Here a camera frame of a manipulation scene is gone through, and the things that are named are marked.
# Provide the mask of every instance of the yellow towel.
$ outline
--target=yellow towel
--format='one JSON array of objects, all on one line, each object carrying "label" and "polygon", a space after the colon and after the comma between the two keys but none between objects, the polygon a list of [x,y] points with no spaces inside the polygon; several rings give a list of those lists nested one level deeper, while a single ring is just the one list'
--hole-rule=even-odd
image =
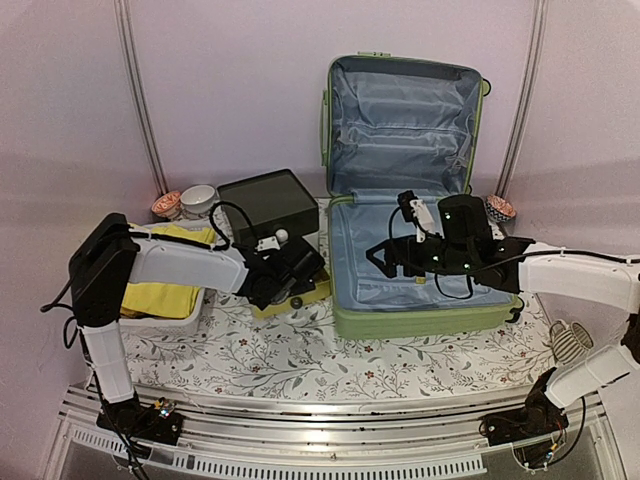
[{"label": "yellow towel", "polygon": [[[211,228],[190,231],[168,225],[151,231],[203,243],[212,243],[215,238],[215,232]],[[122,301],[122,312],[127,316],[135,316],[136,312],[140,312],[154,317],[187,318],[193,312],[199,291],[197,287],[166,283],[130,283]]]}]

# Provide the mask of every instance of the white bowl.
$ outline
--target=white bowl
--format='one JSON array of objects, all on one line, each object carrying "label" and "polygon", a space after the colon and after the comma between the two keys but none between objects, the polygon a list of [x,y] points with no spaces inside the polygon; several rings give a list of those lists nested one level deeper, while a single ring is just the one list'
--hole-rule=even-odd
[{"label": "white bowl", "polygon": [[211,185],[194,185],[182,192],[180,200],[185,210],[200,215],[213,207],[216,200],[216,189]]}]

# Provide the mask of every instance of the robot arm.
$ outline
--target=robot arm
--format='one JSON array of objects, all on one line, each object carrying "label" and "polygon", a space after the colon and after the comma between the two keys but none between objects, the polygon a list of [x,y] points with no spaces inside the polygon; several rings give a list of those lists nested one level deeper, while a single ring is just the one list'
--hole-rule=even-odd
[{"label": "robot arm", "polygon": [[169,444],[180,435],[182,417],[172,413],[173,406],[161,402],[160,414],[149,415],[133,388],[117,321],[127,283],[212,288],[246,297],[264,309],[290,293],[312,290],[313,277],[323,267],[322,256],[301,237],[264,251],[243,246],[221,250],[131,231],[124,215],[108,215],[69,262],[73,313],[104,400],[98,425]]},{"label": "robot arm", "polygon": [[[405,220],[422,223],[412,192],[398,196]],[[367,252],[385,275],[469,275],[475,283],[520,293],[554,293],[621,308],[630,314],[618,343],[604,345],[580,363],[551,369],[532,388],[522,409],[483,419],[489,443],[497,445],[566,428],[563,409],[587,393],[640,369],[640,261],[568,250],[507,237],[494,240],[484,204],[469,195],[438,203],[444,235],[389,238]],[[383,252],[383,259],[376,256]]]}]

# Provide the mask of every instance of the green suitcase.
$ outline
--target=green suitcase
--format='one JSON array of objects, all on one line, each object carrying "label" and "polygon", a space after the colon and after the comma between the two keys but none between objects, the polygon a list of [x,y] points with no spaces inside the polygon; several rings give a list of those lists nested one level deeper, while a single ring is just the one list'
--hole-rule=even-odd
[{"label": "green suitcase", "polygon": [[[338,334],[381,339],[452,334],[515,321],[515,295],[474,286],[467,300],[433,276],[386,278],[366,258],[388,238],[397,195],[412,189],[440,229],[438,199],[469,191],[488,82],[475,70],[385,54],[335,60],[323,95],[333,312]],[[400,215],[394,236],[415,233]],[[440,277],[464,296],[466,279]]]}]

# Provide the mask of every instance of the wire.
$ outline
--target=wire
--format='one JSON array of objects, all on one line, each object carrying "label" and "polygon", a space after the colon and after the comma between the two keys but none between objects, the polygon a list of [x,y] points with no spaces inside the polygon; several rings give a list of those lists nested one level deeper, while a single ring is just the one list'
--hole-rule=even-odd
[{"label": "wire", "polygon": [[529,257],[541,257],[544,255],[582,255],[585,257],[595,257],[601,260],[608,260],[610,262],[623,263],[623,264],[624,263],[631,263],[631,264],[640,263],[640,258],[626,259],[622,257],[613,257],[611,255],[605,255],[604,253],[589,252],[588,250],[540,250],[538,252],[527,252],[527,253],[521,253],[520,255],[514,255],[513,257],[500,260],[499,262],[495,262],[490,265],[485,265],[484,267],[478,268],[476,270],[472,270],[468,272],[467,275],[475,275],[476,273],[480,273],[485,270],[489,270],[491,268],[499,267],[500,265],[504,265],[506,263],[515,262],[516,260],[522,260],[524,258],[529,258]]},{"label": "wire", "polygon": [[107,419],[107,422],[109,422],[111,429],[116,433],[116,435],[124,445],[124,448],[127,450],[127,455],[129,456],[129,466],[131,466],[131,463],[135,464],[133,468],[130,468],[131,473],[133,473],[133,475],[138,480],[150,480],[149,476],[147,475],[147,472],[145,472],[144,468],[142,468],[142,464],[140,463],[140,460],[138,460],[138,457],[134,452],[134,448],[140,449],[140,447],[137,444],[135,444],[135,442],[132,442],[129,437],[125,438],[122,432],[120,432],[120,430],[116,427],[115,422],[111,419],[111,415],[109,414],[109,409],[107,408],[106,400],[102,396],[102,388],[100,388],[100,381],[98,380],[98,376],[96,375],[95,370],[93,372],[93,376],[96,381],[96,389],[98,390],[98,397],[100,399],[100,404],[102,405],[102,411],[104,412],[104,416]]},{"label": "wire", "polygon": [[440,293],[440,295],[442,295],[443,297],[453,298],[454,300],[469,300],[471,297],[473,297],[473,285],[471,284],[471,277],[469,275],[467,275],[467,289],[469,290],[469,294],[465,297],[456,297],[455,295],[447,295],[442,291],[442,288],[440,288],[440,282],[438,281],[438,274],[437,273],[434,274],[433,277],[436,283],[436,288],[438,289],[438,292]]},{"label": "wire", "polygon": [[75,343],[76,338],[78,337],[77,325],[76,325],[76,328],[74,328],[73,330],[73,335],[71,335],[71,339],[69,339],[68,337],[69,324],[73,322],[75,319],[76,317],[73,315],[67,318],[67,321],[64,322],[64,327],[62,327],[62,343],[64,343],[64,348],[66,348],[67,350],[70,350],[71,347],[73,347],[73,344]]},{"label": "wire", "polygon": [[578,442],[580,441],[580,437],[582,436],[582,431],[584,430],[585,420],[587,419],[587,402],[584,399],[584,397],[582,397],[580,400],[582,400],[582,420],[580,421],[580,429],[578,430],[578,434],[576,435],[576,439],[573,441],[573,443],[569,447],[569,450],[567,450],[562,457],[559,457],[559,458],[557,458],[555,460],[552,460],[549,463],[548,466],[555,465],[556,463],[560,463],[562,460],[567,458],[569,456],[569,454],[571,452],[573,452],[573,450],[578,445]]},{"label": "wire", "polygon": [[211,207],[211,210],[209,210],[209,223],[211,224],[211,227],[213,227],[213,230],[220,236],[220,238],[224,242],[224,245],[214,247],[214,250],[228,250],[229,247],[231,247],[232,245],[231,240],[229,240],[229,237],[227,237],[227,235],[222,231],[222,229],[218,227],[215,220],[213,219],[213,214],[215,213],[215,211],[222,206],[233,208],[240,215],[242,215],[242,218],[244,219],[246,224],[249,226],[249,230],[251,230],[251,235],[253,235],[256,241],[258,241],[258,234],[256,233],[256,229],[254,228],[253,223],[249,218],[249,215],[247,215],[247,212],[245,212],[240,205],[237,205],[233,202],[227,202],[225,200],[221,200],[218,203],[216,203],[213,207]]},{"label": "wire", "polygon": [[[396,248],[395,243],[393,243],[394,237],[393,237],[393,220],[395,219],[396,215],[398,214],[398,212],[401,210],[400,207],[396,207],[396,209],[393,211],[393,213],[391,213],[391,216],[389,217],[389,224],[388,224],[388,233],[389,233],[389,240],[390,240],[390,244],[391,244],[391,249],[393,250],[393,254],[395,255],[395,257],[398,259],[398,261],[405,267],[410,267],[414,270],[418,270],[418,271],[425,271],[424,266],[418,266],[412,262],[410,262],[409,260],[402,258],[402,256],[400,255],[400,252],[398,252],[398,249]],[[428,234],[429,232],[427,232],[426,230],[424,230],[422,228],[421,225],[417,224],[417,227],[425,234]],[[434,275],[434,280],[435,280],[435,284],[436,284],[436,288],[438,289],[438,292],[440,293],[440,295],[442,295],[443,297],[447,297],[447,298],[453,298],[454,300],[468,300],[471,297],[473,297],[473,285],[471,283],[471,277],[469,277],[467,275],[467,289],[469,290],[469,294],[464,296],[464,297],[456,297],[454,295],[448,295],[446,293],[444,293],[442,291],[442,288],[440,287],[440,281],[438,280],[438,274],[436,273]]]},{"label": "wire", "polygon": [[[391,240],[391,248],[393,249],[393,253],[394,255],[398,258],[398,261],[404,265],[404,266],[408,266],[410,268],[413,268],[414,270],[418,270],[418,271],[424,271],[424,266],[419,266],[416,265],[414,263],[409,262],[408,260],[401,258],[400,255],[398,254],[398,251],[396,249],[395,244],[393,243],[394,237],[393,237],[393,220],[395,218],[395,216],[397,215],[397,213],[400,211],[400,207],[396,207],[396,209],[393,211],[393,213],[391,214],[391,216],[389,217],[389,224],[388,224],[388,233],[389,233],[389,240]],[[599,258],[601,260],[607,260],[610,262],[615,262],[615,263],[620,263],[620,264],[626,264],[626,263],[631,263],[631,264],[640,264],[640,258],[623,258],[623,257],[614,257],[613,255],[606,255],[604,253],[597,253],[597,252],[590,252],[588,250],[540,250],[537,252],[527,252],[527,253],[522,253],[520,255],[514,255],[513,257],[510,258],[506,258],[504,260],[500,260],[498,262],[492,263],[490,265],[485,265],[484,267],[480,267],[477,268],[476,270],[471,270],[469,272],[467,272],[467,276],[470,275],[475,275],[477,273],[480,272],[484,272],[486,270],[490,270],[492,268],[495,267],[499,267],[501,265],[505,265],[507,263],[511,263],[511,262],[515,262],[518,260],[523,260],[525,258],[529,258],[529,257],[540,257],[540,256],[544,256],[544,255],[579,255],[579,256],[585,256],[585,257],[593,257],[593,258]]]},{"label": "wire", "polygon": [[409,260],[402,258],[402,256],[400,255],[400,252],[398,252],[396,244],[393,243],[393,240],[395,240],[393,237],[393,220],[396,218],[396,215],[398,214],[399,211],[400,211],[400,207],[396,207],[396,209],[393,211],[393,213],[389,217],[389,223],[387,225],[388,236],[391,244],[391,250],[393,250],[394,256],[398,259],[398,261],[403,266],[412,268],[414,270],[417,270],[418,272],[424,272],[425,271],[424,266],[416,265],[415,263],[411,263]]},{"label": "wire", "polygon": [[67,291],[71,288],[72,282],[73,282],[73,278],[69,278],[67,283],[64,285],[64,287],[62,287],[62,290],[60,290],[60,292],[58,293],[58,295],[56,295],[53,301],[51,301],[51,303],[47,303],[46,305],[43,305],[40,307],[40,313],[48,313],[54,308],[66,308],[73,312],[73,308],[71,308],[69,305],[67,305],[66,303],[60,303],[60,300],[62,300],[62,297],[64,297]]}]

